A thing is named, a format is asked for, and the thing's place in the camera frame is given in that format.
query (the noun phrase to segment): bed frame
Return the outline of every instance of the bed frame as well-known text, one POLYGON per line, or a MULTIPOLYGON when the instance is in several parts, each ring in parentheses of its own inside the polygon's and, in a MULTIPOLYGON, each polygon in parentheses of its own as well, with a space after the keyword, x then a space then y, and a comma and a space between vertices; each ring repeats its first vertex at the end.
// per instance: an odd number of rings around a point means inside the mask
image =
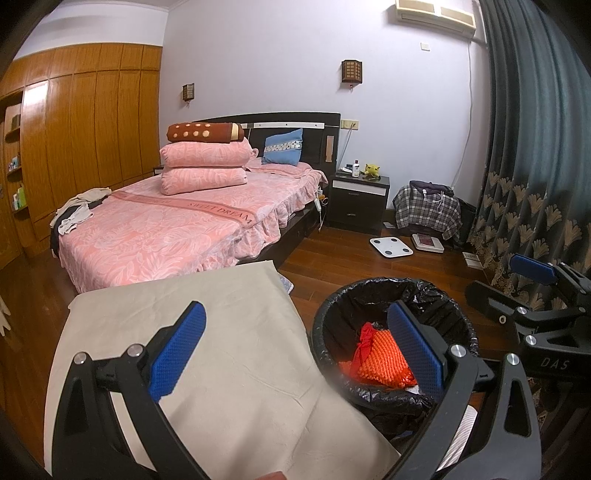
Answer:
MULTIPOLYGON (((249 113, 195 121, 241 124, 252 148, 257 148, 260 154, 265 150, 267 137, 303 128, 301 161, 310 164, 316 170, 323 171, 327 178, 334 175, 336 171, 340 113, 249 113)), ((273 260, 275 267, 279 268, 300 242, 312 233, 318 220, 318 211, 314 207, 314 203, 307 204, 303 210, 296 212, 287 222, 285 228, 281 229, 281 238, 278 242, 265 247, 257 257, 245 258, 240 260, 238 264, 273 260)))

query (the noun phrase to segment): brown patterned pillow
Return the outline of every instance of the brown patterned pillow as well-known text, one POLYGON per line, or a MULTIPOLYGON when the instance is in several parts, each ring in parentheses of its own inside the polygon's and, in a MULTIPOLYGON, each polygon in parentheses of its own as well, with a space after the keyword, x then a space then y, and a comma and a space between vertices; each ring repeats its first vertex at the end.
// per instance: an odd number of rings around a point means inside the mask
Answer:
POLYGON ((230 143, 242 141, 244 130, 238 124, 191 122, 170 125, 166 137, 170 142, 230 143))

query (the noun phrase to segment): lotion bottle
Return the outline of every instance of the lotion bottle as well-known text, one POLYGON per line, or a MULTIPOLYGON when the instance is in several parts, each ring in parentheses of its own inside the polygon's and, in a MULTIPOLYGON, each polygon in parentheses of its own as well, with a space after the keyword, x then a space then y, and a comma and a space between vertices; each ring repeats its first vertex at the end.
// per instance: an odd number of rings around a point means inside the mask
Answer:
POLYGON ((353 164, 353 173, 352 173, 352 176, 354 178, 359 177, 359 169, 360 169, 359 160, 355 160, 355 163, 353 164))

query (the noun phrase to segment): nightstand drawer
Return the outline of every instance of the nightstand drawer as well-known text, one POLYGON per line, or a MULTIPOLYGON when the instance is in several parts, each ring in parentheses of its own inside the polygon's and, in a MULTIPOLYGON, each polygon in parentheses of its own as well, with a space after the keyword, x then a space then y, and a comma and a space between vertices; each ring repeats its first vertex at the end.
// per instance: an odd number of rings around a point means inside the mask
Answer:
POLYGON ((384 212, 384 197, 371 193, 333 188, 329 220, 373 228, 384 212))
POLYGON ((377 185, 366 185, 342 180, 333 180, 332 186, 334 189, 347 190, 349 192, 370 193, 372 195, 380 195, 382 197, 388 194, 388 191, 385 188, 377 185))

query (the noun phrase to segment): white bathroom scale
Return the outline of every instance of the white bathroom scale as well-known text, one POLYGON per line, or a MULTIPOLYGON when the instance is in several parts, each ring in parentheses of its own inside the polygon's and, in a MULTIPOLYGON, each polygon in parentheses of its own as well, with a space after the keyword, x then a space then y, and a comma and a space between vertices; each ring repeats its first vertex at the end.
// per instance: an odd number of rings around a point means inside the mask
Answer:
POLYGON ((414 253, 408 245, 395 236, 372 238, 369 243, 386 258, 407 257, 414 253))

